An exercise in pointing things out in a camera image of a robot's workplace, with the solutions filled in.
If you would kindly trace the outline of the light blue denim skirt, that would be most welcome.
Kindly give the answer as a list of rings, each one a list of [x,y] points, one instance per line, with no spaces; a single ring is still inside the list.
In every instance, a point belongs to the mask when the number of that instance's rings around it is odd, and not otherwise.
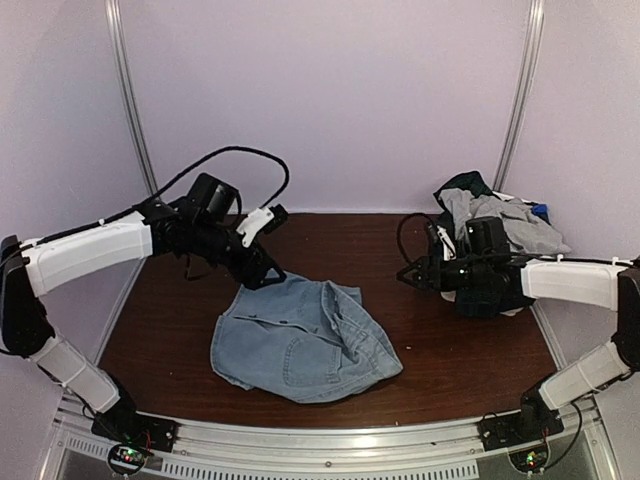
[[[238,290],[216,321],[210,361],[234,386],[298,404],[339,401],[403,370],[360,288],[293,273]]]

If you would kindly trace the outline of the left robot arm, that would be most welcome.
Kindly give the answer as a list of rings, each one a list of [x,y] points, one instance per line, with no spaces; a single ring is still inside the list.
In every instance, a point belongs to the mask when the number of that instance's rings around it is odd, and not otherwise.
[[[251,211],[226,224],[237,189],[199,175],[188,193],[170,203],[147,199],[109,219],[29,241],[1,243],[1,341],[3,353],[36,363],[77,394],[123,444],[137,442],[144,424],[132,413],[123,388],[80,353],[48,321],[41,297],[94,272],[132,260],[173,254],[222,265],[250,290],[280,283],[283,270],[257,237],[282,225],[281,205]]]

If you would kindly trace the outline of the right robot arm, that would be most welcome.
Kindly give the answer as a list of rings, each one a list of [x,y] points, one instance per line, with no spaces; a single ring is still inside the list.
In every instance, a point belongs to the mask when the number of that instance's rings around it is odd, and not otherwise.
[[[557,371],[521,397],[512,430],[535,440],[551,413],[639,370],[639,262],[589,260],[514,251],[501,219],[479,217],[455,245],[428,219],[426,255],[407,260],[396,277],[417,290],[452,294],[459,315],[488,319],[541,299],[606,308],[617,315],[611,339]]]

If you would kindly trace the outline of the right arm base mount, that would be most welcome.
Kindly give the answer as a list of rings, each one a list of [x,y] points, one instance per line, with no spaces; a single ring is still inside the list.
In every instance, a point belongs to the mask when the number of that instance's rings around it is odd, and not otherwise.
[[[551,459],[550,437],[564,431],[557,410],[550,409],[534,390],[524,393],[515,413],[485,414],[477,423],[485,451],[512,449],[511,465],[523,474],[542,474]]]

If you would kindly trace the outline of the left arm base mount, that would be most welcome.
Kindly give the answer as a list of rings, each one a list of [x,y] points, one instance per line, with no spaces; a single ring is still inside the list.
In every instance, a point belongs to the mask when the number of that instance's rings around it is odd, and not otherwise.
[[[92,420],[94,435],[115,441],[106,454],[109,469],[116,477],[128,479],[138,474],[155,456],[170,453],[178,423],[175,420],[141,414],[127,393],[120,393],[116,403],[105,412],[82,400],[83,413]]]

